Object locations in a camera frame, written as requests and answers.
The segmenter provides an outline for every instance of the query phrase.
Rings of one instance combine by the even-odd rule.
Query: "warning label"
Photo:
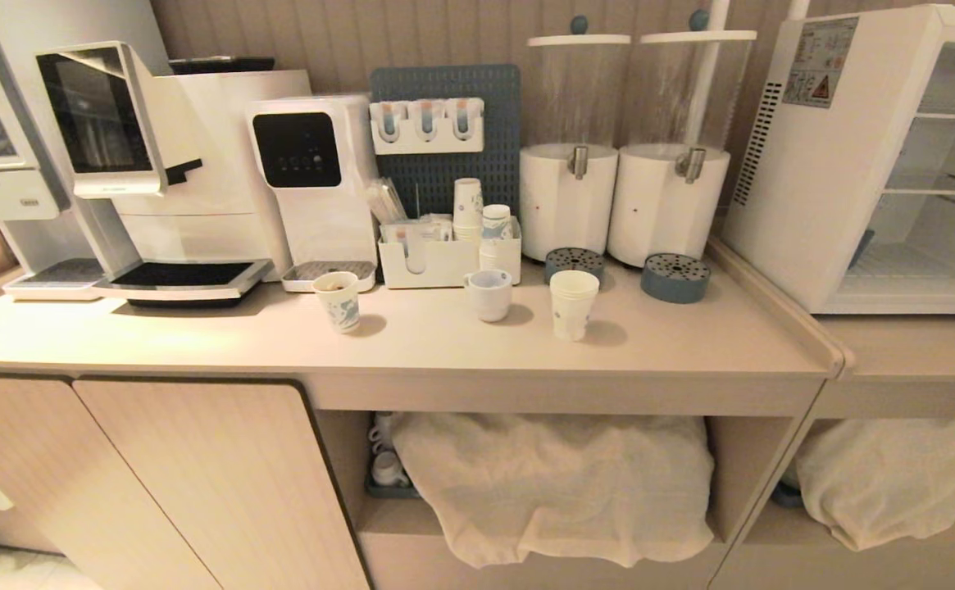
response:
[[[784,103],[830,108],[859,18],[806,23],[787,79]]]

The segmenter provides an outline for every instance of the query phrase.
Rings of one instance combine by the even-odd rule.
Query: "drip tray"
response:
[[[236,306],[274,268],[271,261],[144,261],[95,291],[122,297],[134,306]]]
[[[313,281],[321,275],[334,272],[350,272],[360,279],[361,291],[375,287],[375,263],[367,261],[309,261],[301,265],[291,266],[291,270],[284,273],[281,284],[284,291],[293,293],[309,293],[313,291]]]
[[[93,302],[99,295],[91,288],[103,279],[105,271],[95,259],[70,258],[15,283],[6,284],[4,292],[16,300]]]

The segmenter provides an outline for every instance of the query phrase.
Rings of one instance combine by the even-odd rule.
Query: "blue perforated tray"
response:
[[[451,213],[455,179],[480,179],[484,204],[520,202],[521,72],[516,65],[387,67],[371,72],[371,100],[478,97],[484,100],[484,151],[379,156],[410,217]],[[416,204],[418,190],[420,202]]]

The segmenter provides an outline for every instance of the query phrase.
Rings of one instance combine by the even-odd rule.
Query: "floor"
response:
[[[0,590],[102,590],[62,556],[0,548]]]

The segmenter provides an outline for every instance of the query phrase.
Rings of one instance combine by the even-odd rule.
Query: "mini fridge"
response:
[[[723,238],[821,314],[955,314],[955,7],[788,21]]]

